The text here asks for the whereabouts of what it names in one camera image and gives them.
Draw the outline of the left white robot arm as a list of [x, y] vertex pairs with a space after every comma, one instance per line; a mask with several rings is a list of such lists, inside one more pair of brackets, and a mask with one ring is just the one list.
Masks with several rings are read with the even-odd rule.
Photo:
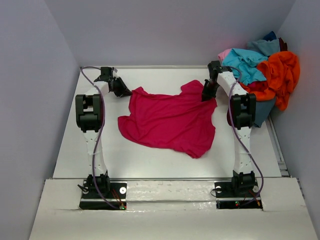
[[92, 88], [86, 93], [75, 96], [76, 125], [83, 133], [88, 157], [88, 177], [82, 191], [103, 196], [111, 188], [101, 140], [106, 121], [104, 96], [114, 93], [123, 98], [132, 93], [121, 77], [100, 76], [91, 84]]

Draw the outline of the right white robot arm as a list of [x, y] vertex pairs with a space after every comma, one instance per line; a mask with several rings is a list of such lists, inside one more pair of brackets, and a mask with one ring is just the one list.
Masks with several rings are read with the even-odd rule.
[[205, 102], [215, 98], [218, 88], [222, 88], [228, 96], [227, 122], [234, 136], [234, 166], [231, 180], [217, 182], [214, 190], [219, 198], [240, 198], [256, 185], [250, 151], [250, 136], [256, 117], [256, 96], [244, 90], [228, 67], [209, 71], [201, 100]]

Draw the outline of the magenta t-shirt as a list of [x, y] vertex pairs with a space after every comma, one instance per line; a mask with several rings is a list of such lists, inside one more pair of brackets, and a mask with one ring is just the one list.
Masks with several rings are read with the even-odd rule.
[[192, 80], [175, 95], [153, 94], [141, 86], [132, 91], [129, 115], [118, 117], [121, 135], [134, 143], [201, 158], [213, 144], [216, 99], [202, 100], [203, 85]]

